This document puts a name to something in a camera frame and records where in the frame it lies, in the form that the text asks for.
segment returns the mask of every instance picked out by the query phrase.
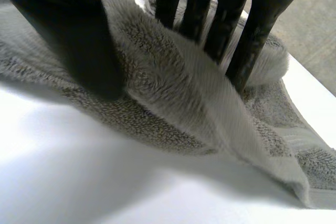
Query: fuzzy fabric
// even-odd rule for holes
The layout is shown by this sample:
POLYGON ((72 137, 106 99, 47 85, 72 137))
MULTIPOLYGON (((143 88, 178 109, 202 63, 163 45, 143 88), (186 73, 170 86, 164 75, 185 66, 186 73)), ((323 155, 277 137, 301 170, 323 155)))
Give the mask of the fuzzy fabric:
MULTIPOLYGON (((241 98, 201 47, 165 29, 134 0, 102 1, 126 76, 124 97, 103 102, 73 82, 59 57, 8 4, 0 7, 0 75, 53 87, 144 144, 188 155, 228 155, 290 186, 307 207, 336 208, 335 151, 288 98, 280 80, 288 55, 277 38, 269 37, 241 98)), ((147 2, 147 10, 153 11, 154 2, 147 2)), ((178 25, 181 16, 176 18, 178 25)))

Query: towel fold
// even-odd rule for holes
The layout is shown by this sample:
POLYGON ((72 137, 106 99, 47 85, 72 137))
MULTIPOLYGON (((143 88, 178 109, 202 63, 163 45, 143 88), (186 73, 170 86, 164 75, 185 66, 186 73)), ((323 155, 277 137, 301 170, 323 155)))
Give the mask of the towel fold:
MULTIPOLYGON (((305 206, 336 209, 336 152, 306 123, 281 77, 285 46, 269 36, 241 98, 225 77, 244 20, 219 68, 134 0, 102 0, 127 94, 104 102, 75 83, 58 56, 12 6, 0 6, 0 75, 53 87, 79 109, 142 143, 188 155, 229 155, 292 187, 305 206)), ((182 0, 175 26, 181 22, 182 0)), ((209 11, 202 40, 214 15, 209 11)))

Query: gray towel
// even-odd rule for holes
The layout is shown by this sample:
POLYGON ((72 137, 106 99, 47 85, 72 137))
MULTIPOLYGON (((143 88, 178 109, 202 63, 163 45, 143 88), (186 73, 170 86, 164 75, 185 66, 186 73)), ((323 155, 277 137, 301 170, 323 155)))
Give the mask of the gray towel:
MULTIPOLYGON (((290 101, 280 80, 288 55, 277 38, 267 40, 241 98, 200 46, 165 29, 134 0, 102 1, 127 79, 120 100, 103 102, 73 82, 59 57, 8 4, 0 7, 0 75, 53 87, 149 146, 230 156, 290 186, 305 206, 336 209, 335 151, 290 101)), ((153 7, 150 1, 146 6, 153 7)))

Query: black object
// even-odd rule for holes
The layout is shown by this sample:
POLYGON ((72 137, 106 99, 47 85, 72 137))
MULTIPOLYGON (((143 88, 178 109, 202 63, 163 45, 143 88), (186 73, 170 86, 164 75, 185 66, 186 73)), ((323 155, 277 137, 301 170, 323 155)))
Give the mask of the black object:
MULTIPOLYGON (((178 1, 157 0, 156 17, 168 28, 172 27, 178 1)), ((274 23, 292 1, 252 1, 249 18, 226 72, 238 92, 244 89, 274 23)), ((200 39, 209 3, 210 0, 188 0, 180 27, 182 35, 196 42, 200 39)), ((246 0, 218 0, 216 14, 204 47, 216 63, 222 61, 245 3, 246 0)))
POLYGON ((101 0, 11 0, 71 76, 106 100, 117 99, 124 77, 101 0))

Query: white table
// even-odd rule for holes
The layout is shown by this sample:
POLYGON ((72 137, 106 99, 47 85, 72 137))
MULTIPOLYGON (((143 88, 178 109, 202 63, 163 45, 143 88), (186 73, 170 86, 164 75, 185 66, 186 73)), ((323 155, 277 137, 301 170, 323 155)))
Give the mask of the white table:
MULTIPOLYGON (((336 98, 294 59, 284 77, 336 147, 336 98)), ((182 157, 102 126, 44 87, 0 79, 0 223, 327 223, 257 170, 182 157)))

